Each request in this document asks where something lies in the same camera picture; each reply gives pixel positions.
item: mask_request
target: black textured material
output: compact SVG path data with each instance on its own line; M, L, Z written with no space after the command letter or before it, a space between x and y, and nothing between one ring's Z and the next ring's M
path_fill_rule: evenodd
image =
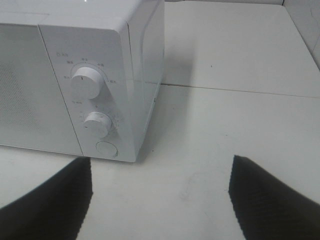
M0 209L0 240L75 240L92 197L89 157Z
M320 240L320 206L246 157L234 157L229 195L247 240Z

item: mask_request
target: microwave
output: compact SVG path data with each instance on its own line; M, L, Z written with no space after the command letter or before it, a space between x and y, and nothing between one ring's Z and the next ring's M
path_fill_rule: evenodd
M163 77L164 1L0 6L0 145L135 162Z

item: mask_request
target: microwave door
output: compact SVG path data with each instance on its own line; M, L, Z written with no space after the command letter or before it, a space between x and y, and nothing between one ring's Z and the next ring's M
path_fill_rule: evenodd
M39 27L0 23L0 43L0 145L82 155Z

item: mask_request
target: white wall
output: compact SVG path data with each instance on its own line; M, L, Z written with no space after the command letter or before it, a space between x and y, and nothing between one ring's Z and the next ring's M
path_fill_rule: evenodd
M179 2L183 0L166 0L167 2ZM192 1L204 1L204 2L225 2L225 3L251 3L251 4L279 4L283 3L283 0L192 0Z
M320 0L285 0L284 6L320 68Z

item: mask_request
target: power level knob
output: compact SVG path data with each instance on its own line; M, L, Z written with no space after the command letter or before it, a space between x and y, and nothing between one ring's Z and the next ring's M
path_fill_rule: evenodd
M80 67L72 76L71 87L77 95L87 99L96 98L105 81L102 75L91 67Z
M83 126L91 135L102 139L108 135L112 126L112 121L102 112L93 111L86 117Z

